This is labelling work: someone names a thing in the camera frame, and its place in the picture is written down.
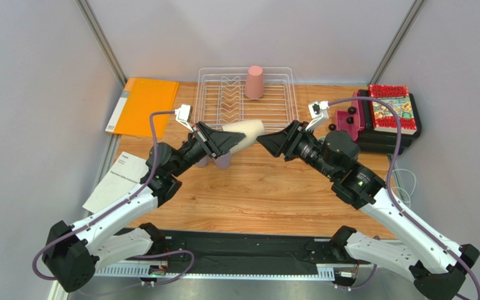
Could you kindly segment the purple cup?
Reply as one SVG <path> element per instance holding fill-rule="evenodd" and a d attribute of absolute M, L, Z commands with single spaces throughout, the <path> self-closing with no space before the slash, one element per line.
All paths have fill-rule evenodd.
<path fill-rule="evenodd" d="M 196 166 L 199 167 L 199 168 L 203 168 L 205 166 L 208 165 L 208 162 L 209 162 L 209 157 L 208 156 L 204 156 L 201 160 L 199 160 L 197 163 L 196 163 Z"/>
<path fill-rule="evenodd" d="M 214 159 L 214 164 L 215 166 L 218 168 L 218 169 L 228 169 L 231 165 L 231 161 L 232 161 L 232 158 L 231 158 L 232 154 L 230 151 L 228 151 L 227 153 L 219 156 L 219 157 L 216 157 Z"/>

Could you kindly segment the beige cup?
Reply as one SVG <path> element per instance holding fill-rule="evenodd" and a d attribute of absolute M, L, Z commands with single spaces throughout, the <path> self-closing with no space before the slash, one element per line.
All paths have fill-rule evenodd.
<path fill-rule="evenodd" d="M 230 153 L 236 154 L 256 143 L 259 136 L 265 135 L 266 130 L 260 119 L 244 120 L 233 122 L 222 126 L 223 131 L 232 133 L 243 133 L 246 137 L 237 145 L 231 148 Z"/>

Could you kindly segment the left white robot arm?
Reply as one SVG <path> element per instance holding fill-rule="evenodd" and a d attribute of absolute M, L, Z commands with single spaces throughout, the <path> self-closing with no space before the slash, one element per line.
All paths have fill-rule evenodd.
<path fill-rule="evenodd" d="M 145 224 L 122 235 L 118 232 L 170 200 L 182 185 L 178 176 L 190 167 L 204 158 L 245 149 L 263 132 L 260 122 L 237 122 L 221 130 L 198 122 L 189 128 L 179 149 L 155 142 L 146 162 L 149 171 L 125 196 L 85 219 L 70 225 L 59 221 L 51 227 L 41 257 L 52 279 L 72 293 L 106 266 L 146 253 L 159 253 L 158 244 L 164 238 L 153 225 Z"/>

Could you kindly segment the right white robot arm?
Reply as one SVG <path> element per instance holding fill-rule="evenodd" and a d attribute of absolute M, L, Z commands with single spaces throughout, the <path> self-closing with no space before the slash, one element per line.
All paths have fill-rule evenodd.
<path fill-rule="evenodd" d="M 466 278 L 476 279 L 473 266 L 480 252 L 442 235 L 397 198 L 386 181 L 358 162 L 359 146 L 344 131 L 316 138 L 299 121 L 257 141 L 274 157 L 300 159 L 331 181 L 344 203 L 371 216 L 401 242 L 397 247 L 342 226 L 331 237 L 334 248 L 410 280 L 428 299 L 459 296 Z"/>

